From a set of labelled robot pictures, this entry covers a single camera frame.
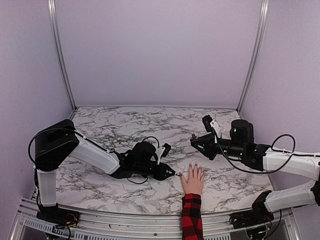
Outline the bare human hand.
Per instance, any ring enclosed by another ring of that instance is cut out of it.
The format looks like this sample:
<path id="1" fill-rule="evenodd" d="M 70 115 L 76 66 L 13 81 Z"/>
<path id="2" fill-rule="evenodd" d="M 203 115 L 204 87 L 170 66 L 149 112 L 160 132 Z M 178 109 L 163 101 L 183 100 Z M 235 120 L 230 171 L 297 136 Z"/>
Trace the bare human hand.
<path id="1" fill-rule="evenodd" d="M 185 194 L 202 194 L 205 174 L 202 172 L 202 167 L 198 167 L 197 163 L 194 165 L 189 164 L 187 178 L 185 178 L 182 172 L 179 173 L 179 178 Z"/>

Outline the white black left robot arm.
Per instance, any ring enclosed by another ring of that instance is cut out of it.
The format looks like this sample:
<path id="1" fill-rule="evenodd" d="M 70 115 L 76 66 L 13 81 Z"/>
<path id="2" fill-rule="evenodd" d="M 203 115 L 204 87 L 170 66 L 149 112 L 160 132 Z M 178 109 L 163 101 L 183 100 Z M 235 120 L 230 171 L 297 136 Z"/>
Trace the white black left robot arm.
<path id="1" fill-rule="evenodd" d="M 29 144 L 34 154 L 29 159 L 35 168 L 34 182 L 44 215 L 53 223 L 63 219 L 56 195 L 56 172 L 63 161 L 74 158 L 92 165 L 115 179 L 129 179 L 132 175 L 151 177 L 158 181 L 175 175 L 175 171 L 161 162 L 171 150 L 167 143 L 154 146 L 147 139 L 132 149 L 119 153 L 108 150 L 77 132 L 70 119 L 64 119 L 34 135 Z"/>

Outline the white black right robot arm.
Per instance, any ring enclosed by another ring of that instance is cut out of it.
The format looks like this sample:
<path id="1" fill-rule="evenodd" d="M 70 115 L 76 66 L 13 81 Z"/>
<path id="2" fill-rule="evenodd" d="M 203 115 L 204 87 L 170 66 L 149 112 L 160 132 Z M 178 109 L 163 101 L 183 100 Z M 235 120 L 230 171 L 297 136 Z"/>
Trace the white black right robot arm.
<path id="1" fill-rule="evenodd" d="M 280 149 L 274 145 L 256 144 L 254 126 L 244 119 L 231 122 L 230 138 L 223 139 L 217 121 L 206 115 L 202 119 L 206 135 L 191 136 L 190 144 L 209 160 L 222 155 L 233 167 L 238 160 L 248 167 L 248 174 L 269 175 L 285 172 L 309 179 L 307 183 L 278 191 L 261 193 L 252 204 L 247 219 L 258 224 L 267 213 L 278 210 L 318 205 L 320 203 L 320 154 Z"/>

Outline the red nail polish bottle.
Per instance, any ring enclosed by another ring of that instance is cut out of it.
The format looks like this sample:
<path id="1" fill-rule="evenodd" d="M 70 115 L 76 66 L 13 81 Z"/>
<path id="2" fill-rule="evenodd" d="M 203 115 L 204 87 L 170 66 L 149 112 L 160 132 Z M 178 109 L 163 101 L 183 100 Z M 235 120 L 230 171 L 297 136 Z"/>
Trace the red nail polish bottle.
<path id="1" fill-rule="evenodd" d="M 198 139 L 198 137 L 193 133 L 193 134 L 191 135 L 190 141 L 193 142 L 193 141 L 196 141 L 197 139 Z"/>

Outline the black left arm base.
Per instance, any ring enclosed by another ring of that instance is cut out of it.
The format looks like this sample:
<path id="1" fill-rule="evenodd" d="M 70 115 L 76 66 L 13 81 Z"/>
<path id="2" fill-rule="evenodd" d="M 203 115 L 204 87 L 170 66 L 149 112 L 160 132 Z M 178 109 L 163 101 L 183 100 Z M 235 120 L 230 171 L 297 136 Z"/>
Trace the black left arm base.
<path id="1" fill-rule="evenodd" d="M 74 210 L 60 208 L 58 204 L 55 206 L 43 206 L 37 203 L 38 212 L 36 217 L 40 220 L 54 224 L 54 229 L 67 230 L 67 240 L 72 238 L 71 228 L 78 225 L 80 213 Z"/>

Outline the red black plaid sleeve forearm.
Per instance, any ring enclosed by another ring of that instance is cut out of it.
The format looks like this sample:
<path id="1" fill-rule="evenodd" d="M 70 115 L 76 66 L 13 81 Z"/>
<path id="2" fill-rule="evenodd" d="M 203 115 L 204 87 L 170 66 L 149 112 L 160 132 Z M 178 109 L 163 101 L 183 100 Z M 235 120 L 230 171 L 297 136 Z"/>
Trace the red black plaid sleeve forearm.
<path id="1" fill-rule="evenodd" d="M 203 240 L 201 216 L 202 200 L 199 194 L 186 193 L 182 198 L 181 227 L 183 240 Z"/>

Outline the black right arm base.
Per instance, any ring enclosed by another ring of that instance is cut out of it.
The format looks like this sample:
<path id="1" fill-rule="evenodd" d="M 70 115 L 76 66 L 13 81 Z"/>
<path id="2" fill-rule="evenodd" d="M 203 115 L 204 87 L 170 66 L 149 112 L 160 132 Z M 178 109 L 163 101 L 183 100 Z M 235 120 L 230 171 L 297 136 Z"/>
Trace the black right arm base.
<path id="1" fill-rule="evenodd" d="M 266 198 L 271 190 L 262 192 L 251 205 L 251 210 L 238 211 L 229 217 L 234 229 L 252 227 L 259 224 L 272 223 L 274 215 L 265 206 Z"/>

